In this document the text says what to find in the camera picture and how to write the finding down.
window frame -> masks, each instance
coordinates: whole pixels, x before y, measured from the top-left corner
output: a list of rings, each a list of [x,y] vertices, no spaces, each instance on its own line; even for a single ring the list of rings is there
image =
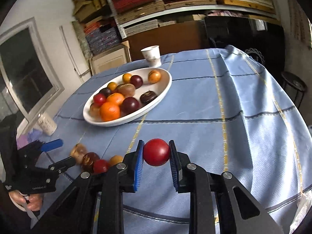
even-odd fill
[[[37,30],[34,17],[22,21],[21,23],[17,24],[16,26],[10,28],[9,30],[1,34],[0,45],[4,43],[6,40],[8,40],[10,37],[14,36],[15,34],[21,32],[24,29],[29,30],[32,44],[35,48],[35,52],[37,54],[37,57],[40,61],[40,64],[44,72],[46,73],[50,83],[52,84],[52,88],[45,95],[43,95],[43,97],[35,104],[35,106],[28,113],[23,107],[23,104],[18,98],[16,92],[14,91],[12,83],[7,77],[7,73],[2,63],[0,54],[0,71],[3,76],[5,85],[7,86],[7,89],[10,95],[12,96],[15,104],[17,105],[18,109],[22,112],[22,114],[26,119],[26,121],[23,120],[21,122],[20,124],[21,127],[19,127],[19,130],[22,131],[22,133],[32,128],[38,120],[38,115],[44,112],[52,103],[52,101],[55,100],[55,98],[59,96],[62,91],[64,91],[64,87],[60,82],[59,78],[57,77],[52,67],[52,64],[47,56],[47,53],[44,49],[43,43]]]

tablecloth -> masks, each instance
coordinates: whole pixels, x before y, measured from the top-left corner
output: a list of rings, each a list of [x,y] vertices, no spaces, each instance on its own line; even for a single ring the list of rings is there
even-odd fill
[[[293,102],[262,65],[233,46],[167,54],[161,61],[173,79],[168,94],[145,116],[120,126],[88,124],[85,102],[109,80],[148,64],[134,61],[91,77],[54,117],[55,133],[41,137],[61,138],[63,147],[43,153],[37,166],[68,157],[78,142],[108,160],[134,151],[139,139],[174,140],[207,172],[232,172],[288,233],[300,193],[312,188],[311,135]],[[81,171],[74,166],[60,175],[41,215]],[[126,234],[188,233],[189,194],[175,192],[169,163],[145,163],[138,192],[123,197]]]

black stool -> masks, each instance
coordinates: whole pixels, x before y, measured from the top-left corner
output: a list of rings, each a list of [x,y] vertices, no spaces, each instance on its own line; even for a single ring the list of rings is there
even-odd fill
[[[293,73],[283,71],[281,74],[282,74],[282,78],[283,78],[282,88],[285,90],[286,85],[288,84],[297,91],[296,96],[294,98],[294,104],[295,105],[296,105],[298,93],[299,93],[299,91],[301,92],[301,94],[302,94],[301,100],[300,100],[299,105],[298,105],[298,109],[299,109],[301,102],[302,102],[302,99],[305,95],[305,92],[307,91],[307,85],[305,84],[304,81],[302,81],[298,76],[294,75]]]

screw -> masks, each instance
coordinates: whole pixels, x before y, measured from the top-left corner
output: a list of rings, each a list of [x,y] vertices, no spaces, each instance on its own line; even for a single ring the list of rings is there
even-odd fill
[[[126,164],[124,164],[124,163],[118,163],[118,164],[116,165],[116,167],[117,167],[117,169],[123,170],[124,168],[126,168]]]
[[[187,166],[186,166],[189,170],[195,170],[196,169],[196,165],[194,163],[189,163]]]
[[[81,178],[88,178],[88,177],[90,177],[90,173],[88,173],[88,172],[83,172],[82,174],[80,174],[80,177],[81,177]]]
[[[231,179],[233,177],[233,175],[232,175],[232,173],[225,172],[225,173],[223,173],[223,177],[226,179]]]

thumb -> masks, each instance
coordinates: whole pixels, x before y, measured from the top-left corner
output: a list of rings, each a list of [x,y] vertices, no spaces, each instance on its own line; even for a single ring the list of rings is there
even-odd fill
[[[25,198],[18,190],[9,192],[10,197],[13,201],[15,201],[17,204],[26,203]]]

